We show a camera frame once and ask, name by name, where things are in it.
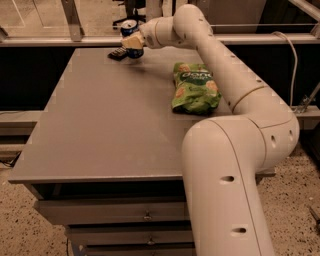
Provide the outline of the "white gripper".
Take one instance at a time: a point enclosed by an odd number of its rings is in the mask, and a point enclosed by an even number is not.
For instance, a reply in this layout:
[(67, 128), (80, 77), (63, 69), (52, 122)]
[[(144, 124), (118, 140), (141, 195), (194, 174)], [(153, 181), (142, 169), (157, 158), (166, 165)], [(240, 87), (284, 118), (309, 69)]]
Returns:
[(134, 32), (133, 34), (124, 37), (121, 42), (122, 45), (127, 49), (140, 50), (144, 47), (144, 43), (151, 49), (159, 49), (161, 44), (158, 42), (156, 27), (158, 19), (152, 19), (139, 28), (141, 32)]

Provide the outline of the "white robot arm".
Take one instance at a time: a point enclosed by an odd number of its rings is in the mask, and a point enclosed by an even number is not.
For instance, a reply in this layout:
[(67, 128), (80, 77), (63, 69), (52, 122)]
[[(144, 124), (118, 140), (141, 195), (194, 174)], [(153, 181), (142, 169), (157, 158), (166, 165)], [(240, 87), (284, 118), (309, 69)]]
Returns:
[(231, 111), (193, 125), (182, 144), (197, 256), (275, 256), (255, 176), (295, 148), (299, 122), (291, 108), (216, 39), (194, 5), (148, 21), (122, 43), (133, 49), (195, 49)]

